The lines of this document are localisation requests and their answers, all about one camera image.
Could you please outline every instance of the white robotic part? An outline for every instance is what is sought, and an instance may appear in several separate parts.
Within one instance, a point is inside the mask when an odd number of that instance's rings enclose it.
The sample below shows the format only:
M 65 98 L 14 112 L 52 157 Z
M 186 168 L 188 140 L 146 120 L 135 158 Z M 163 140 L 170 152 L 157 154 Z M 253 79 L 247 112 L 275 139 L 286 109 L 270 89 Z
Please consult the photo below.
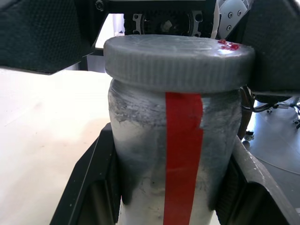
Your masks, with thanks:
M 215 39 L 218 33 L 218 28 L 219 28 L 219 23 L 220 23 L 220 9 L 219 9 L 219 3 L 216 1 L 216 7 L 215 7 L 215 12 L 214 12 L 214 25 L 212 27 L 212 32 L 211 32 L 211 37 Z
M 218 0 L 221 21 L 219 37 L 225 39 L 233 28 L 239 23 L 249 8 L 249 0 Z

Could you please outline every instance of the gray lid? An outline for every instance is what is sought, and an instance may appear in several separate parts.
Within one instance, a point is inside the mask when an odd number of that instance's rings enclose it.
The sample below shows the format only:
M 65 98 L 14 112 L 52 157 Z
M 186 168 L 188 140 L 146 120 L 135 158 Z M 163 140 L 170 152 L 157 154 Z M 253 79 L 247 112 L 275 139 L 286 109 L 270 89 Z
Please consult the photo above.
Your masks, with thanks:
M 158 91 L 214 93 L 247 84 L 255 52 L 210 38 L 130 35 L 107 40 L 104 56 L 106 72 L 121 82 Z

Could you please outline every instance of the floor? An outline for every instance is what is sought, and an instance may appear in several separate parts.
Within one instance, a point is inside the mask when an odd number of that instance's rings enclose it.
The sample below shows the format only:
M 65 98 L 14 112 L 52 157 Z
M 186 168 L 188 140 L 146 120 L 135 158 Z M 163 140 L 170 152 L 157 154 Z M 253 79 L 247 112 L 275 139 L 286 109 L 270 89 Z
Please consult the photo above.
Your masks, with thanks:
M 295 111 L 273 109 L 272 113 L 253 113 L 248 129 L 255 138 L 246 148 L 269 170 L 286 197 L 300 208 L 300 130 L 295 128 Z

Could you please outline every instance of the gear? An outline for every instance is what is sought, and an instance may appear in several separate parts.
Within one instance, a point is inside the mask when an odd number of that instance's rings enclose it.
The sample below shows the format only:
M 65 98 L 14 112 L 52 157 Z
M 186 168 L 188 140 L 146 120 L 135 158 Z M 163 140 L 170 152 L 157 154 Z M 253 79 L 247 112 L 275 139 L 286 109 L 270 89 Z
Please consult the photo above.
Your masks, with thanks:
M 142 18 L 144 34 L 184 35 L 189 32 L 189 17 L 172 11 L 150 11 Z

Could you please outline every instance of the chair wheel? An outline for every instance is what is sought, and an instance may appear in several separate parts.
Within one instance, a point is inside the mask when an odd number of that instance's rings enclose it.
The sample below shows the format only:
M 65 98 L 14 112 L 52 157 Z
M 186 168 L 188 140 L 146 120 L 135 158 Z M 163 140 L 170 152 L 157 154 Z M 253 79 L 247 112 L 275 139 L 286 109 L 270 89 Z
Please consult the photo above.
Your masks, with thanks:
M 245 141 L 249 142 L 254 139 L 254 135 L 245 135 L 244 139 L 245 139 Z

